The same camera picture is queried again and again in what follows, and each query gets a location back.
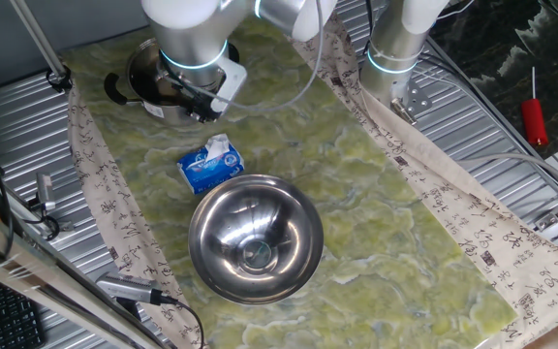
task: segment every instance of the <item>keyboard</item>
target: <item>keyboard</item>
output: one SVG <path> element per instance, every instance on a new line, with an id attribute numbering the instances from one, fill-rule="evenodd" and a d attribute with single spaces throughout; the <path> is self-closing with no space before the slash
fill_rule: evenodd
<path id="1" fill-rule="evenodd" d="M 34 349 L 45 344 L 38 307 L 0 284 L 0 349 Z"/>

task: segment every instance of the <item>green marble mat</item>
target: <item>green marble mat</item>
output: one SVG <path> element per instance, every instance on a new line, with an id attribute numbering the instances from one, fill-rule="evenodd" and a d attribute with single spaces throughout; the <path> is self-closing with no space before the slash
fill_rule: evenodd
<path id="1" fill-rule="evenodd" d="M 103 78 L 122 74 L 151 35 L 143 29 L 64 56 L 212 348 L 473 348 L 515 318 L 322 81 L 293 108 L 231 109 L 219 122 L 180 130 L 109 101 Z M 269 24 L 247 20 L 230 40 L 249 74 L 240 103 L 286 101 L 311 74 Z M 175 163 L 220 133 L 244 157 L 246 174 L 292 182 L 323 219 L 320 266 L 286 300 L 225 301 L 191 264 L 188 225 L 202 196 L 190 192 Z"/>

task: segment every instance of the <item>screwdriver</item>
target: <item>screwdriver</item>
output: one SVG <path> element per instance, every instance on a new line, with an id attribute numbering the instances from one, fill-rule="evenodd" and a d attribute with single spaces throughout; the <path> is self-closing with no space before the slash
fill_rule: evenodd
<path id="1" fill-rule="evenodd" d="M 533 98 L 522 102 L 522 118 L 527 141 L 531 145 L 547 145 L 548 136 L 543 124 L 542 105 L 535 96 L 535 67 L 533 67 Z"/>

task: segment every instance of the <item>beige fabric border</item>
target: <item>beige fabric border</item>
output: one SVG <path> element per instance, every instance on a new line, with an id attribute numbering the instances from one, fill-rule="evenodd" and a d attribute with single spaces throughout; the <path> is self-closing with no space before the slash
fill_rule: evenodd
<path id="1" fill-rule="evenodd" d="M 317 40 L 292 41 L 314 66 Z M 518 317 L 480 348 L 521 348 L 558 325 L 558 246 L 541 238 L 421 132 L 362 90 L 341 20 L 325 26 L 318 76 L 355 115 Z"/>
<path id="2" fill-rule="evenodd" d="M 83 195 L 119 272 L 157 280 L 165 294 L 188 305 L 76 86 L 68 100 L 68 139 Z M 141 306 L 178 348 L 200 347 L 199 325 L 186 310 L 173 305 Z"/>

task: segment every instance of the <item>blue tissue box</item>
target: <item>blue tissue box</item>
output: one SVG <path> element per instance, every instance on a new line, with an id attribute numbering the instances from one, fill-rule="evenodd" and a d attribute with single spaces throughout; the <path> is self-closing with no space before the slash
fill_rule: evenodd
<path id="1" fill-rule="evenodd" d="M 217 148 L 212 149 L 212 146 L 209 146 L 213 139 L 223 141 L 222 144 L 218 145 L 218 150 Z M 212 153 L 211 156 L 216 156 L 217 151 L 220 154 L 206 161 L 209 150 Z M 214 188 L 244 170 L 242 157 L 225 135 L 211 138 L 207 146 L 184 155 L 184 157 L 178 160 L 177 165 L 193 194 L 196 195 Z"/>

